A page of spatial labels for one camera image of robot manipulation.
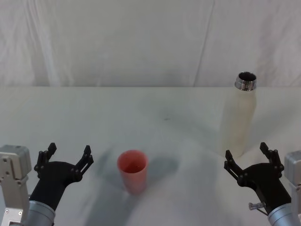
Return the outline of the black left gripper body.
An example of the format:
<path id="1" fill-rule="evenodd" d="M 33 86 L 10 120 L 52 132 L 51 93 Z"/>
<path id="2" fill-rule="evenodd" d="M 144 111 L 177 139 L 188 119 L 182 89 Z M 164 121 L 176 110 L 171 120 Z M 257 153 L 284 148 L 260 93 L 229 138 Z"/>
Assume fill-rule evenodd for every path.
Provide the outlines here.
<path id="1" fill-rule="evenodd" d="M 61 161 L 52 161 L 44 165 L 36 164 L 34 170 L 39 181 L 31 196 L 31 201 L 38 201 L 56 210 L 66 187 L 82 180 L 82 174 L 75 165 Z"/>

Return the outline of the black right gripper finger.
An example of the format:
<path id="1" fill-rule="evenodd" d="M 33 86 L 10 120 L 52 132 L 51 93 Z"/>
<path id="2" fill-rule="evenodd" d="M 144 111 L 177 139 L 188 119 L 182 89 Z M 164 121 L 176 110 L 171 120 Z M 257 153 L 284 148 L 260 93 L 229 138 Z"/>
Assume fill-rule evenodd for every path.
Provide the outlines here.
<path id="1" fill-rule="evenodd" d="M 233 159 L 230 150 L 225 153 L 226 161 L 224 162 L 224 169 L 226 169 L 237 181 L 239 186 L 247 186 L 248 173 L 245 169 L 241 169 Z"/>
<path id="2" fill-rule="evenodd" d="M 278 150 L 270 150 L 265 142 L 261 142 L 260 150 L 269 160 L 269 163 L 272 165 L 272 168 L 277 172 L 278 178 L 281 178 L 282 171 L 284 170 L 284 165 L 281 163 Z"/>

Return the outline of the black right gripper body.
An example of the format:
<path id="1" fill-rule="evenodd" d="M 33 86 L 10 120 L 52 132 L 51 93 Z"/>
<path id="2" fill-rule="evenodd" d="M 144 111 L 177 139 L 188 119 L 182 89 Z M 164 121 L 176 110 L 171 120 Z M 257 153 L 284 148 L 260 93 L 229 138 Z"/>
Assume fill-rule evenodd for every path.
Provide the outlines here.
<path id="1" fill-rule="evenodd" d="M 259 163 L 238 171 L 238 185 L 255 191 L 266 211 L 291 203 L 291 197 L 280 181 L 283 164 Z"/>

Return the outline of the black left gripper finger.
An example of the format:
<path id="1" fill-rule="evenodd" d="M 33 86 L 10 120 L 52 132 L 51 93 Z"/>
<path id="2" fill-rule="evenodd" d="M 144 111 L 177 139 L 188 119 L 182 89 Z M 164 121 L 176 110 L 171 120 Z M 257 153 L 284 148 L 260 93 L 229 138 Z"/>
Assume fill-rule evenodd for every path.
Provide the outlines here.
<path id="1" fill-rule="evenodd" d="M 90 145 L 86 145 L 81 159 L 71 169 L 72 181 L 79 182 L 83 178 L 84 173 L 89 169 L 89 167 L 93 163 L 94 163 L 94 160 L 93 160 L 93 156 L 91 154 Z"/>
<path id="2" fill-rule="evenodd" d="M 54 155 L 56 150 L 56 144 L 51 143 L 47 150 L 39 151 L 37 163 L 34 166 L 34 170 L 37 172 L 38 176 L 41 175 L 42 171 L 44 170 L 45 166 L 48 164 L 50 158 Z"/>

